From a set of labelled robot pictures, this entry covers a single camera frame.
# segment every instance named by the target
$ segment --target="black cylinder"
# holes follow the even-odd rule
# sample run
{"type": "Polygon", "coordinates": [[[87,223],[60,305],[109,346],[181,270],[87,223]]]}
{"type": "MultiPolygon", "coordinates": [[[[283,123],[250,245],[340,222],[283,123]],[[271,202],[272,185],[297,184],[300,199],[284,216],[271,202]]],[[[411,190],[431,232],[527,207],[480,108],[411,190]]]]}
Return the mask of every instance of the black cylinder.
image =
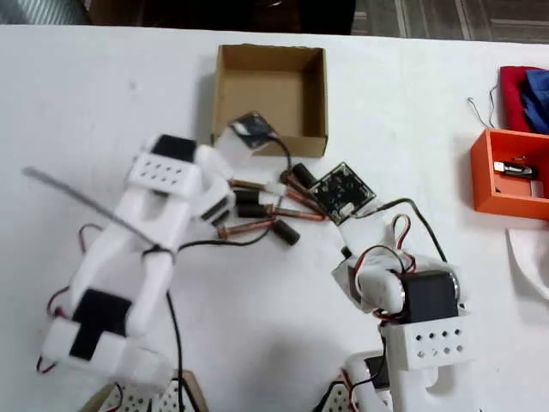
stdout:
{"type": "Polygon", "coordinates": [[[259,204],[259,191],[234,191],[237,204],[259,204]]]}
{"type": "Polygon", "coordinates": [[[239,204],[238,217],[268,217],[267,208],[262,204],[239,204]]]}
{"type": "Polygon", "coordinates": [[[274,221],[273,226],[271,226],[271,230],[278,235],[279,238],[284,240],[286,243],[288,243],[290,246],[295,245],[298,243],[299,238],[301,235],[293,230],[289,225],[287,225],[284,221],[274,221]]]}
{"type": "Polygon", "coordinates": [[[349,249],[347,246],[343,246],[343,248],[341,249],[341,254],[345,259],[349,259],[353,255],[351,249],[349,249]]]}
{"type": "Polygon", "coordinates": [[[295,165],[292,168],[292,173],[299,183],[307,189],[310,189],[317,182],[315,177],[303,163],[295,165]]]}

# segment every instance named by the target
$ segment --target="floor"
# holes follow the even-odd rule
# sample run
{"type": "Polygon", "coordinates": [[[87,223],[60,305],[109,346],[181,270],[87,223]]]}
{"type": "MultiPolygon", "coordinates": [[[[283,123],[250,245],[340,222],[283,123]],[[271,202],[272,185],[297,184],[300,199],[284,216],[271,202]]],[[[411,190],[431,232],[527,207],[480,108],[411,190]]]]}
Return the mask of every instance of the floor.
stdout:
{"type": "Polygon", "coordinates": [[[353,34],[549,43],[549,0],[357,0],[353,34]]]}

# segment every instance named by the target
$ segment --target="copper standoff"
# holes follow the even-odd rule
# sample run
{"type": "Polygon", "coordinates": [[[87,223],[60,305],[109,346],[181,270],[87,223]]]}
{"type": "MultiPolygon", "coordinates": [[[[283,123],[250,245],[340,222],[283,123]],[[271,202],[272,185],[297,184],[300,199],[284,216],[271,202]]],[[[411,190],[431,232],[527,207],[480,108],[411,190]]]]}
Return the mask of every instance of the copper standoff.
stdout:
{"type": "Polygon", "coordinates": [[[300,210],[277,208],[273,204],[268,204],[265,206],[265,208],[269,216],[278,215],[278,216],[297,217],[298,219],[306,219],[308,221],[324,221],[326,219],[326,216],[324,215],[319,215],[319,214],[310,213],[310,212],[302,212],[300,210]]]}
{"type": "Polygon", "coordinates": [[[265,191],[265,185],[255,182],[247,182],[245,180],[229,179],[229,185],[231,187],[238,187],[240,189],[252,189],[253,191],[265,191]]]}
{"type": "Polygon", "coordinates": [[[286,196],[290,199],[296,201],[297,203],[303,204],[305,207],[314,210],[319,215],[326,215],[322,209],[320,209],[320,206],[314,201],[312,201],[310,198],[303,196],[301,193],[295,191],[294,189],[288,188],[288,191],[286,193],[286,196]]]}
{"type": "Polygon", "coordinates": [[[217,235],[220,237],[220,239],[227,240],[236,234],[254,232],[259,229],[266,229],[267,227],[271,227],[274,222],[274,219],[267,219],[265,221],[255,221],[253,223],[247,223],[245,225],[233,227],[219,226],[217,228],[217,235]]]}
{"type": "Polygon", "coordinates": [[[307,189],[305,189],[298,182],[298,180],[295,177],[292,176],[291,173],[288,173],[287,170],[282,172],[281,177],[280,177],[280,181],[285,185],[291,186],[293,189],[295,189],[296,191],[301,193],[303,196],[305,196],[309,199],[311,198],[311,194],[309,193],[309,191],[307,189]]]}

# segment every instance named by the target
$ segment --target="circuit board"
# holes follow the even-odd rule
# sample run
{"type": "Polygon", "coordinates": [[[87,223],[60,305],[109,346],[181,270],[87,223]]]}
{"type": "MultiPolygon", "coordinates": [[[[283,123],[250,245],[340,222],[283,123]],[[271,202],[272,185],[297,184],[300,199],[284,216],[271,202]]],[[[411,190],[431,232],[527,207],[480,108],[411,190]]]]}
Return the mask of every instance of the circuit board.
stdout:
{"type": "Polygon", "coordinates": [[[309,192],[337,226],[376,197],[345,162],[318,180],[309,192]]]}

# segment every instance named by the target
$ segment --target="open cardboard box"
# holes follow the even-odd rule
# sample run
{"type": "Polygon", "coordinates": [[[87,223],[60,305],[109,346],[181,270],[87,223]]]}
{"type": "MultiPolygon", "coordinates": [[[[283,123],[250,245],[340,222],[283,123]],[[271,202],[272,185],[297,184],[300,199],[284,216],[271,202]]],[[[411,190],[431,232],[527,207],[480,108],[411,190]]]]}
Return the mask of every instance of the open cardboard box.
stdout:
{"type": "Polygon", "coordinates": [[[471,169],[475,210],[549,220],[549,136],[486,129],[471,148],[471,169]],[[532,196],[530,180],[494,171],[494,161],[514,159],[538,169],[543,197],[532,196]]]}
{"type": "MultiPolygon", "coordinates": [[[[321,157],[328,142],[324,49],[221,45],[215,75],[212,142],[226,125],[259,112],[292,156],[321,157]]],[[[269,145],[258,154],[284,155],[269,145]]]]}

